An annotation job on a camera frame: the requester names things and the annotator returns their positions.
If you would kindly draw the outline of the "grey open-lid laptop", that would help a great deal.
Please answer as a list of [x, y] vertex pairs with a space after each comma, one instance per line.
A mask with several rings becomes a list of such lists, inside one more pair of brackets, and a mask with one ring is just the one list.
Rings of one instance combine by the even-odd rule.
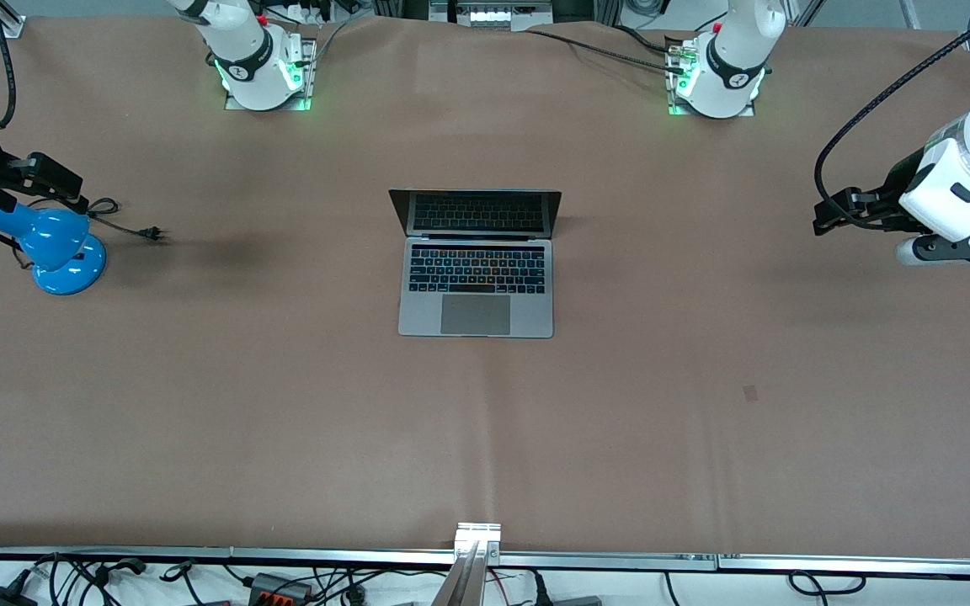
[[557, 189], [390, 189], [405, 234], [399, 333], [550, 338]]

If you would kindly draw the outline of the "blue desk lamp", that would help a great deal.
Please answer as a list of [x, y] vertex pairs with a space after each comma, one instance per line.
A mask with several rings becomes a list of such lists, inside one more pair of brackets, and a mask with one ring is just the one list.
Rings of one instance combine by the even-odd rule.
[[29, 258], [35, 284], [51, 295], [76, 295], [105, 270], [104, 243], [91, 234], [91, 220], [61, 208], [35, 210], [16, 205], [0, 210], [0, 234]]

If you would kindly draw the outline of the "brown table cover mat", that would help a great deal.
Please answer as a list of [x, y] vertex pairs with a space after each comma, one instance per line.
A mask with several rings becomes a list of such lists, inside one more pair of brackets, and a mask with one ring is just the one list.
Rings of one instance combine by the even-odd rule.
[[[970, 557], [970, 265], [811, 230], [813, 162], [948, 39], [793, 29], [757, 112], [557, 40], [363, 19], [307, 112], [174, 17], [36, 19], [0, 135], [120, 222], [55, 298], [0, 245], [0, 545]], [[397, 332], [393, 188], [558, 189], [550, 340]]]

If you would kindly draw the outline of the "grey equipment box white label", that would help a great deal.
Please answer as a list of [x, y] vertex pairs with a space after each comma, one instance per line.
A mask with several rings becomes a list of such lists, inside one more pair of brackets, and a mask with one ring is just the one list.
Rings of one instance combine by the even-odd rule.
[[472, 29], [525, 31], [554, 22], [552, 0], [428, 0], [427, 20]]

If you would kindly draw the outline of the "grey orange connector box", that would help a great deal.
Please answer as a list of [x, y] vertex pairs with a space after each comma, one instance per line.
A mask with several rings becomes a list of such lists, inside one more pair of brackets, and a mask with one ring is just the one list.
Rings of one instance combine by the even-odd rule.
[[313, 595], [312, 587], [272, 574], [246, 577], [250, 594], [247, 606], [307, 606]]

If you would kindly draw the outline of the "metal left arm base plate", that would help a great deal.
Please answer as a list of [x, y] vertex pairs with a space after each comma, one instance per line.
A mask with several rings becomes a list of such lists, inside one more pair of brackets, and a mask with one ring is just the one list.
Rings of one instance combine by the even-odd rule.
[[670, 47], [666, 66], [679, 71], [666, 74], [669, 113], [698, 114], [715, 120], [752, 115], [752, 104], [765, 77], [765, 65], [740, 69], [717, 56], [712, 32]]

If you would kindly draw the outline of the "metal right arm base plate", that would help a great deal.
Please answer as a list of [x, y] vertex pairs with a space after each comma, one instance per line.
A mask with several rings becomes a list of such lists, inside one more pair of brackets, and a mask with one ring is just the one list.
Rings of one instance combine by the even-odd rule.
[[282, 30], [264, 33], [264, 42], [250, 57], [213, 58], [227, 91], [226, 107], [254, 112], [307, 110], [316, 76], [316, 40]]

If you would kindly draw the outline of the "aluminium table edge rail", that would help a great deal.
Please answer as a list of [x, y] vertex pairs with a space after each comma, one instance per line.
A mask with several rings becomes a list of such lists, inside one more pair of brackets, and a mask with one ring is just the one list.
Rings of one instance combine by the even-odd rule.
[[[0, 559], [23, 561], [61, 553], [83, 559], [139, 557], [149, 561], [215, 561], [227, 564], [277, 561], [327, 561], [376, 566], [447, 566], [447, 550], [338, 550], [245, 547], [0, 547]], [[608, 571], [735, 572], [735, 574], [840, 574], [874, 577], [947, 577], [970, 579], [970, 559], [845, 555], [713, 555], [712, 553], [639, 553], [499, 550], [496, 567], [540, 569], [608, 569]]]

